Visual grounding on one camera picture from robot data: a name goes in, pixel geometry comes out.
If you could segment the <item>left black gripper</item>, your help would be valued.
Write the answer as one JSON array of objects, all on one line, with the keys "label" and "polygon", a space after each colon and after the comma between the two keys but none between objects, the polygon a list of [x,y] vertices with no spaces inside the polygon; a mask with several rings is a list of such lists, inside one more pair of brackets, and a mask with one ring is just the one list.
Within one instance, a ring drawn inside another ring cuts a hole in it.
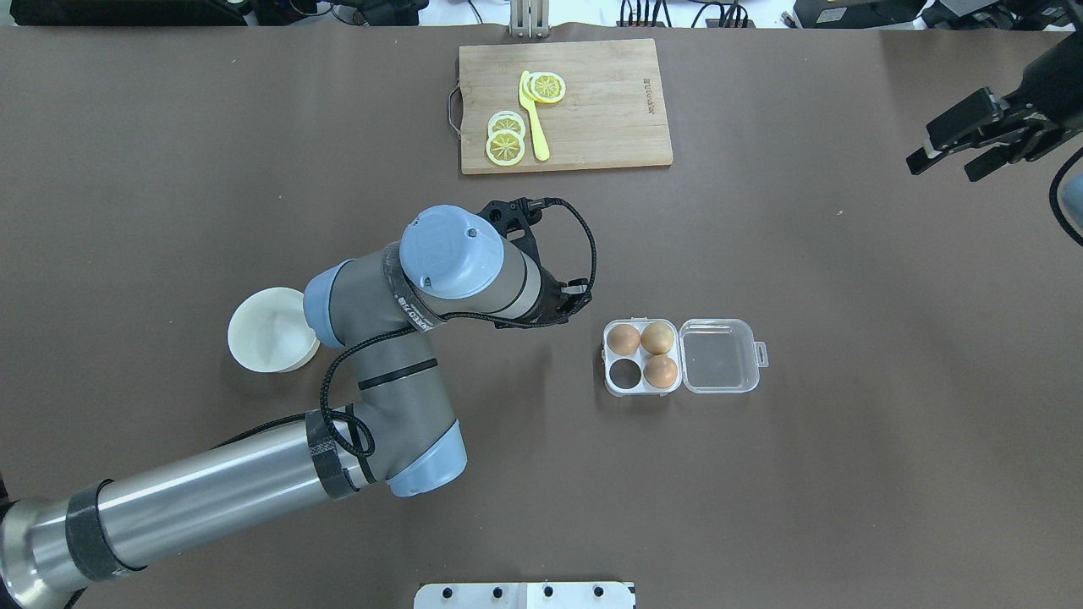
[{"label": "left black gripper", "polygon": [[539,272],[537,301],[524,315],[510,321],[496,322],[497,329],[531,329],[549,327],[567,322],[592,300],[591,281],[576,278],[569,282],[557,280],[549,271]]}]

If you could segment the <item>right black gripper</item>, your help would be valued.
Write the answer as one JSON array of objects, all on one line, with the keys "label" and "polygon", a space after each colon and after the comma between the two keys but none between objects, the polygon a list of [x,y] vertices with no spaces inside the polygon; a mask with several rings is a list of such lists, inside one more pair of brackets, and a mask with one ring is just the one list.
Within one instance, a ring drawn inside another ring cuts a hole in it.
[{"label": "right black gripper", "polygon": [[[1077,137],[1081,107],[1082,39],[1073,33],[1026,67],[1021,85],[1005,100],[983,86],[926,124],[908,169],[919,176],[948,155],[984,150],[964,166],[975,184],[1010,163],[1038,161]],[[1017,141],[1016,130],[1022,132]]]}]

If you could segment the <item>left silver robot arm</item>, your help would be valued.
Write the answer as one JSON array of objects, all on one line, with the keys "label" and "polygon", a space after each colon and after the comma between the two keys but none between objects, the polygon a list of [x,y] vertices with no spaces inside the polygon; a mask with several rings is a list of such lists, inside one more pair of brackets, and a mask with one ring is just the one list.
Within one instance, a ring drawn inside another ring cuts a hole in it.
[{"label": "left silver robot arm", "polygon": [[454,480],[464,436],[428,334],[456,319],[556,326],[591,301],[593,273],[562,282],[539,261],[531,226],[552,206],[566,200],[433,206],[310,281],[303,319],[338,351],[316,409],[65,500],[5,500],[4,608],[69,608],[93,584],[375,483],[412,497]]}]

